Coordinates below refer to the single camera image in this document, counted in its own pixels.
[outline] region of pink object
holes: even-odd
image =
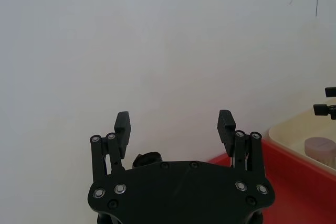
[[[307,156],[332,168],[336,168],[336,143],[325,137],[311,137],[305,141]]]

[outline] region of white wall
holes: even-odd
[[[335,0],[0,0],[0,222],[95,223],[89,137],[129,110],[137,153],[224,151],[335,85]]]

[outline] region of red tray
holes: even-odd
[[[267,178],[275,203],[264,210],[264,224],[336,224],[336,176],[263,142]],[[210,163],[229,166],[223,154]]]

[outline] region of plastic bin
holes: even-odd
[[[336,99],[327,103],[336,104]],[[336,142],[336,121],[331,120],[329,116],[315,116],[314,110],[311,109],[272,127],[268,134],[270,141],[279,147],[336,175],[336,169],[315,161],[304,153],[304,142],[310,137],[321,136]]]
[[[264,224],[336,224],[336,176],[263,142],[267,178],[276,193],[275,203],[263,211]],[[223,154],[210,163],[229,166]]]

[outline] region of screw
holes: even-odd
[[[246,191],[247,190],[247,186],[243,183],[243,182],[236,182],[236,187],[239,191]]]
[[[103,188],[99,188],[99,189],[94,191],[93,196],[94,196],[94,198],[99,199],[99,198],[103,197],[104,194],[105,194],[105,190]]]
[[[257,185],[257,189],[262,194],[268,194],[268,189],[266,186],[263,185]]]
[[[116,194],[123,194],[126,191],[126,185],[125,184],[117,184],[114,188],[114,192]]]
[[[168,169],[168,167],[169,167],[169,165],[166,162],[164,162],[164,163],[161,164],[161,168],[162,169]]]
[[[99,139],[100,139],[100,137],[98,137],[98,136],[94,136],[91,140],[92,140],[93,142],[98,142]]]
[[[254,197],[252,196],[247,196],[246,197],[246,203],[248,203],[251,206],[255,206],[257,204],[257,201]]]
[[[260,138],[260,135],[257,134],[257,133],[253,133],[253,134],[252,134],[252,137],[255,138],[255,139],[259,139],[259,138]]]
[[[114,139],[115,137],[116,137],[116,136],[115,136],[114,134],[110,134],[110,135],[107,136],[107,138],[110,139],[110,140],[111,140],[111,139]]]
[[[118,202],[117,202],[117,200],[112,199],[112,200],[109,201],[109,203],[107,204],[107,206],[110,209],[115,209],[115,208],[118,207]]]
[[[198,163],[195,162],[195,161],[190,162],[190,166],[191,166],[192,168],[198,168]]]
[[[244,136],[243,132],[240,132],[240,131],[238,131],[238,132],[236,133],[236,135],[237,135],[237,136],[240,136],[240,137]]]

